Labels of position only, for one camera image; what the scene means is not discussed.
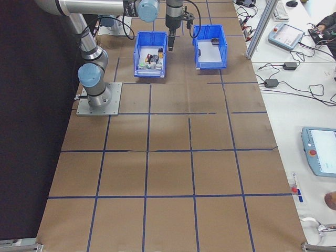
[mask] metal clamp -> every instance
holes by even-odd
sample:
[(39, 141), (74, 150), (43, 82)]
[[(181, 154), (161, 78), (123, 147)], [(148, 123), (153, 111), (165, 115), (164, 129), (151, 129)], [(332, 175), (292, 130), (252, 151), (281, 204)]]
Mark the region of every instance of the metal clamp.
[(336, 247), (315, 246), (308, 243), (302, 243), (301, 247), (304, 252), (336, 252)]
[(319, 232), (319, 235), (322, 235), (322, 233), (325, 233), (325, 232), (336, 231), (336, 225), (334, 225), (334, 224), (324, 225), (313, 217), (306, 217), (306, 218), (303, 218), (301, 221), (303, 221), (303, 222), (315, 222), (318, 225), (317, 231)]

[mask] electronic device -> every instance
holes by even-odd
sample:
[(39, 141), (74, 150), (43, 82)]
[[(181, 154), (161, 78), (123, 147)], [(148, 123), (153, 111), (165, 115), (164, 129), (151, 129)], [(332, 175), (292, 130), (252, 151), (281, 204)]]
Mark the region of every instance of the electronic device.
[(324, 40), (323, 34), (321, 34), (316, 28), (308, 29), (308, 33), (312, 38), (312, 40), (314, 41), (315, 45), (316, 44), (323, 45), (323, 43), (320, 42), (321, 40)]
[(304, 127), (302, 141), (313, 173), (336, 177), (336, 129)]
[(268, 41), (286, 50), (293, 50), (303, 37), (303, 30), (285, 23), (277, 24), (268, 35)]
[(289, 21), (289, 16), (281, 0), (278, 1), (277, 5), (275, 6), (273, 10), (273, 18), (276, 22), (288, 22)]
[(298, 5), (298, 2), (296, 2), (296, 0), (292, 0), (292, 1), (286, 2), (286, 5), (289, 7), (296, 7)]
[(255, 7), (256, 0), (236, 0), (236, 4), (244, 5), (246, 7)]

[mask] power adapter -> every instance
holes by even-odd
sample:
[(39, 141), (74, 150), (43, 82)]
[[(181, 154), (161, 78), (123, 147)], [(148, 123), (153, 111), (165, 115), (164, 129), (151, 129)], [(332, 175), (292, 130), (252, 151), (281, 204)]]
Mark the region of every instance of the power adapter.
[(298, 68), (298, 64), (296, 64), (295, 62), (285, 62), (283, 66), (284, 70), (291, 70), (291, 71), (294, 71), (295, 69)]
[(265, 88), (276, 88), (279, 85), (278, 79), (267, 79), (264, 82)]

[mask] small bottle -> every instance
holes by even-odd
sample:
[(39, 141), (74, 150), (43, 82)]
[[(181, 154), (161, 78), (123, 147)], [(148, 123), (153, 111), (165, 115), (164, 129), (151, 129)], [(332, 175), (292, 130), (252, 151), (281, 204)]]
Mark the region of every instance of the small bottle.
[(329, 208), (336, 210), (336, 192), (327, 193), (324, 196), (324, 201)]
[(159, 59), (162, 59), (163, 58), (163, 48), (159, 48), (157, 53), (158, 53)]

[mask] cardboard surface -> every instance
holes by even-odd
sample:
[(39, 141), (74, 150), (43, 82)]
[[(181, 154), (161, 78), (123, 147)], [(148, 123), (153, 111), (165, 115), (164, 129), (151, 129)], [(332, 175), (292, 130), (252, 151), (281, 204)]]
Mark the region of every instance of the cardboard surface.
[(108, 117), (78, 117), (71, 112), (62, 150), (102, 150)]
[(93, 196), (102, 153), (61, 153), (56, 167), (50, 196)]
[(266, 111), (258, 84), (226, 84), (224, 88), (229, 111), (231, 113)]
[(90, 251), (141, 251), (142, 217), (141, 198), (99, 199)]
[(94, 204), (93, 199), (49, 199), (36, 242), (44, 251), (86, 251)]
[[(301, 251), (305, 238), (233, 3), (199, 2), (202, 17), (210, 13), (232, 35), (227, 69), (195, 69), (185, 24), (159, 79), (133, 76), (134, 40), (98, 38), (109, 54), (105, 78), (123, 82), (120, 114), (72, 112), (38, 234), (46, 251)], [(132, 27), (153, 24), (135, 18)], [(164, 19), (154, 27), (167, 31)]]
[(99, 195), (142, 195), (146, 170), (145, 152), (105, 154)]

